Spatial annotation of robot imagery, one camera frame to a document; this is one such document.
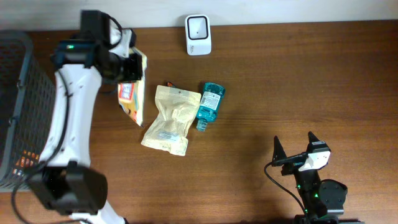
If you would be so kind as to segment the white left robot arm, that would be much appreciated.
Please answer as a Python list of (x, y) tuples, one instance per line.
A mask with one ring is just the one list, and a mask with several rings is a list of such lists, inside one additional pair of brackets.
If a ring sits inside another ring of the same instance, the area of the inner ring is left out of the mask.
[(91, 168), (90, 129), (103, 83), (114, 84), (128, 101), (142, 101), (146, 56), (136, 34), (109, 14), (83, 10), (80, 30), (59, 42), (52, 62), (57, 90), (49, 136), (25, 183), (48, 210), (67, 223), (126, 223), (108, 202), (106, 177)]

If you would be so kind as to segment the yellow wet wipes pack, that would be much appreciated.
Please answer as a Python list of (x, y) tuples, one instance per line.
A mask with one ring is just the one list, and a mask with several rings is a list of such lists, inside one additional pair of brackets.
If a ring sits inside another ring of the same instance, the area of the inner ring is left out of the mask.
[(129, 49), (130, 56), (138, 56), (142, 72), (139, 80), (118, 84), (118, 102), (121, 109), (140, 127), (144, 122), (147, 56), (136, 47)]

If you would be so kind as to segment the beige kraft paper pouch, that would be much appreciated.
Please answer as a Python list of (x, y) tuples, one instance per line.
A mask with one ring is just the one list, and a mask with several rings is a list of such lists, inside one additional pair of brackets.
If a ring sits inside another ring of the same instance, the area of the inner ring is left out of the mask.
[(200, 100), (200, 93), (159, 85), (155, 93), (159, 114), (144, 134), (141, 144), (184, 156), (188, 131), (196, 118)]

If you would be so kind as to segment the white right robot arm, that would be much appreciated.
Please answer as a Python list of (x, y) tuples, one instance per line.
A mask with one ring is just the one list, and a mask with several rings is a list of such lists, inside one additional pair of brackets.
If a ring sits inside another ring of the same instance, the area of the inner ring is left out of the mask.
[[(280, 140), (274, 137), (272, 160), (264, 167), (265, 175), (283, 191), (291, 195), (299, 204), (303, 213), (296, 215), (293, 223), (299, 224), (355, 224), (360, 220), (341, 220), (344, 203), (348, 194), (345, 184), (333, 179), (322, 180), (318, 171), (329, 161), (331, 149), (325, 141), (319, 140), (311, 131), (308, 132), (307, 149), (300, 154), (287, 156)], [(299, 196), (283, 187), (267, 172), (268, 167), (281, 167), (281, 175), (293, 175)]]

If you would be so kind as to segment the teal mouthwash bottle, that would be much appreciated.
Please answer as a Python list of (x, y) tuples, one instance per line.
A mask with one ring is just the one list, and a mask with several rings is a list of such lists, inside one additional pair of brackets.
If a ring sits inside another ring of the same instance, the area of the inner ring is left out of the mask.
[(214, 123), (225, 94), (225, 88), (219, 84), (207, 82), (197, 112), (197, 130), (204, 132), (209, 123)]

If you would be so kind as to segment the black packet with red item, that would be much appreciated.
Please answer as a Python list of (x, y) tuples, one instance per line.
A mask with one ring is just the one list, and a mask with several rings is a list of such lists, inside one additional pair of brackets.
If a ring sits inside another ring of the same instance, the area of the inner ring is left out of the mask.
[(172, 82), (167, 82), (166, 84), (168, 87), (176, 88), (176, 86)]

